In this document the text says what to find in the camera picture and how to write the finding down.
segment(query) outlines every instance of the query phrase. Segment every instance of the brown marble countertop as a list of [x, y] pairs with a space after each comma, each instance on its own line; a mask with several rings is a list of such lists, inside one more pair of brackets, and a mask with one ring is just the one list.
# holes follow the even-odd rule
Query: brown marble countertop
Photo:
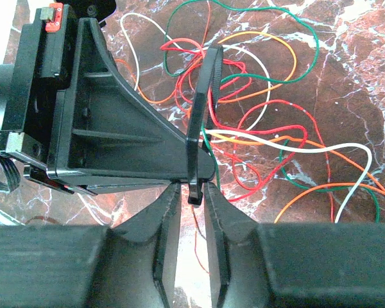
[[[117, 10], [107, 19], [103, 28], [107, 46], [115, 58], [126, 60], [135, 71], [135, 63], [119, 20], [126, 12], [137, 12], [157, 21], [162, 27], [181, 0], [126, 1], [117, 0]], [[385, 186], [385, 0], [224, 0], [226, 4], [239, 7], [283, 6], [314, 27], [320, 40], [320, 56], [316, 67], [302, 81], [283, 85], [271, 93], [272, 99], [285, 99], [303, 106], [317, 120], [325, 144], [330, 146], [344, 142], [367, 145], [373, 153], [370, 171]], [[311, 33], [294, 20], [281, 13], [231, 12], [216, 4], [212, 6], [212, 18], [207, 42], [218, 41], [227, 35], [243, 30], [267, 31], [278, 35], [294, 48], [298, 57], [296, 76], [301, 75], [311, 64], [314, 43]], [[208, 7], [205, 1], [184, 6], [174, 17], [169, 34], [189, 37], [201, 42]], [[25, 0], [19, 0], [13, 21], [15, 29], [21, 29], [29, 21], [30, 11]], [[138, 53], [141, 78], [140, 86], [151, 99], [163, 99], [173, 90], [175, 79], [162, 69], [162, 53], [159, 47], [163, 35], [152, 24], [136, 16], [125, 20], [125, 28], [132, 38]], [[14, 63], [20, 33], [12, 31], [8, 43], [5, 63]], [[288, 50], [272, 40], [254, 39], [245, 36], [246, 49], [260, 57], [272, 78], [284, 79], [291, 70], [292, 58]], [[227, 51], [226, 57], [243, 60], [248, 70], [261, 73], [257, 64], [246, 55]], [[179, 68], [182, 58], [174, 53], [169, 57], [170, 67]], [[123, 65], [119, 69], [133, 85], [129, 72]], [[250, 93], [265, 89], [265, 81], [255, 81], [246, 90]], [[265, 96], [221, 104], [219, 120], [236, 126], [243, 114], [252, 106], [265, 100]], [[179, 129], [185, 131], [183, 113], [170, 100], [155, 108]], [[310, 132], [310, 139], [318, 142], [311, 120], [301, 111], [283, 105], [267, 108], [258, 129], [269, 129], [288, 124], [302, 124]], [[298, 132], [289, 132], [299, 136]], [[231, 145], [222, 147], [232, 151]], [[340, 150], [360, 165], [366, 164], [362, 150]], [[240, 157], [251, 162], [262, 176], [268, 175], [278, 164], [278, 150], [255, 146], [240, 146]], [[229, 158], [216, 154], [219, 159], [222, 189], [228, 197], [239, 196], [246, 191], [234, 181]], [[332, 182], [354, 182], [361, 172], [345, 161], [330, 154]], [[323, 154], [296, 154], [286, 166], [287, 171], [305, 185], [324, 184], [327, 179]], [[239, 176], [254, 180], [254, 174], [238, 167]], [[18, 219], [31, 223], [61, 223], [68, 225], [95, 224], [87, 207], [91, 207], [104, 223], [116, 226], [150, 204], [163, 191], [162, 187], [145, 191], [91, 196], [73, 196], [51, 191], [23, 180], [21, 186], [11, 194], [0, 193], [0, 209]], [[282, 175], [251, 197], [235, 205], [259, 222], [272, 222], [280, 209], [302, 192]], [[347, 191], [335, 192], [336, 207]], [[186, 202], [187, 189], [183, 189], [182, 227], [176, 272], [175, 307], [210, 307], [209, 276], [200, 268], [194, 255], [194, 221], [191, 208]], [[379, 197], [381, 222], [385, 222], [385, 197]], [[313, 192], [296, 202], [283, 216], [282, 221], [329, 221], [329, 200], [326, 194]], [[203, 227], [202, 207], [196, 210]], [[342, 221], [373, 221], [375, 207], [368, 193], [358, 189], [342, 215]], [[198, 255], [204, 266], [208, 266], [205, 241], [198, 238]]]

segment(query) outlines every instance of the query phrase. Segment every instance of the green wire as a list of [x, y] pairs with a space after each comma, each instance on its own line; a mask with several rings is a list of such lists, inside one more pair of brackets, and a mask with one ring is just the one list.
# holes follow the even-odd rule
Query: green wire
[[[193, 3], [193, 2], [198, 2], [198, 1], [205, 1], [205, 0], [188, 0], [188, 1], [178, 5], [175, 8], [175, 10], [171, 14], [171, 16], [169, 17], [168, 22], [167, 22], [166, 34], [164, 35], [164, 42], [167, 42], [168, 29], [169, 29], [169, 25], [171, 23], [171, 19], [173, 18], [174, 14], [179, 9], [181, 9], [181, 7], [183, 7], [184, 5], [187, 5], [187, 4]], [[270, 82], [276, 82], [276, 83], [294, 83], [294, 82], [297, 82], [297, 81], [304, 79], [311, 72], [311, 70], [314, 68], [314, 66], [316, 65], [316, 62], [318, 61], [318, 56], [320, 54], [320, 41], [318, 40], [318, 36], [317, 36], [316, 32], [314, 31], [314, 29], [310, 25], [306, 24], [304, 21], [301, 21], [301, 19], [299, 17], [292, 14], [289, 10], [286, 10], [285, 8], [279, 8], [277, 6], [265, 6], [262, 8], [233, 8], [229, 5], [226, 5], [224, 3], [219, 2], [218, 0], [210, 0], [210, 1], [222, 6], [223, 8], [226, 8], [227, 10], [232, 10], [232, 11], [237, 11], [237, 12], [278, 10], [278, 11], [287, 13], [293, 19], [295, 19], [296, 22], [298, 22], [302, 26], [306, 27], [312, 33], [314, 40], [315, 40], [315, 44], [316, 44], [315, 56], [314, 56], [314, 60], [312, 61], [311, 66], [308, 68], [308, 70], [306, 70], [306, 72], [304, 72], [301, 76], [299, 76], [296, 79], [285, 81], [285, 80], [276, 80], [276, 79], [272, 79], [272, 78], [267, 78], [265, 76], [261, 76], [258, 74], [232, 74], [232, 75], [227, 76], [224, 79], [222, 79], [222, 81], [221, 81], [222, 83], [225, 83], [228, 80], [231, 80], [235, 77], [252, 77], [252, 78], [262, 79], [262, 80], [266, 80], [266, 81], [270, 81]], [[166, 70], [167, 74], [172, 76], [172, 77], [180, 76], [181, 74], [183, 74], [185, 72], [185, 69], [180, 73], [171, 73], [168, 70], [168, 66], [167, 66], [167, 53], [168, 53], [168, 51], [164, 51], [164, 69]]]
[[[286, 146], [288, 144], [288, 142], [289, 142], [289, 139], [287, 139], [283, 145]], [[283, 155], [284, 155], [284, 150], [280, 150], [280, 156], [279, 156], [280, 162], [282, 162]], [[284, 176], [287, 178], [287, 180], [289, 180], [291, 182], [291, 184], [293, 184], [299, 188], [305, 189], [305, 190], [310, 189], [310, 187], [298, 184], [293, 179], [291, 179], [283, 167], [281, 167], [281, 172], [284, 174]], [[334, 188], [328, 188], [328, 189], [317, 189], [316, 191], [319, 193], [327, 193], [327, 192], [331, 192], [331, 191], [341, 191], [343, 189], [348, 189], [348, 188], [349, 188], [348, 186], [341, 186], [341, 187], [334, 187]], [[365, 188], [365, 187], [362, 187], [362, 188], [365, 189], [371, 195], [371, 197], [373, 199], [373, 202], [375, 204], [375, 210], [376, 210], [375, 222], [378, 223], [380, 220], [380, 216], [381, 216], [381, 208], [379, 207], [378, 199], [377, 199], [376, 195], [370, 189]]]
[[212, 151], [211, 144], [208, 141], [207, 134], [205, 133], [205, 128], [204, 128], [204, 124], [203, 123], [201, 124], [201, 131], [203, 132], [203, 137], [204, 137], [205, 145], [207, 146], [208, 150], [210, 151], [210, 155], [211, 155], [212, 159], [214, 160], [214, 162], [216, 164], [217, 186], [218, 186], [218, 188], [221, 188], [221, 180], [219, 178], [219, 169], [218, 169], [217, 159], [216, 159], [216, 156], [214, 155], [214, 152]]

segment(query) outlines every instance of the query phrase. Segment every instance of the black mechanical arm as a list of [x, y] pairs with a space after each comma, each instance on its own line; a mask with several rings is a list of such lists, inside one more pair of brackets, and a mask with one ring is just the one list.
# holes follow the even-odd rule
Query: black mechanical arm
[[115, 8], [58, 1], [23, 26], [0, 65], [0, 191], [19, 186], [12, 159], [67, 194], [168, 188], [113, 230], [0, 226], [0, 307], [171, 307], [184, 183], [205, 199], [214, 308], [385, 307], [385, 225], [258, 224], [231, 205], [198, 147], [222, 48], [207, 51], [184, 135], [119, 74], [101, 32]]

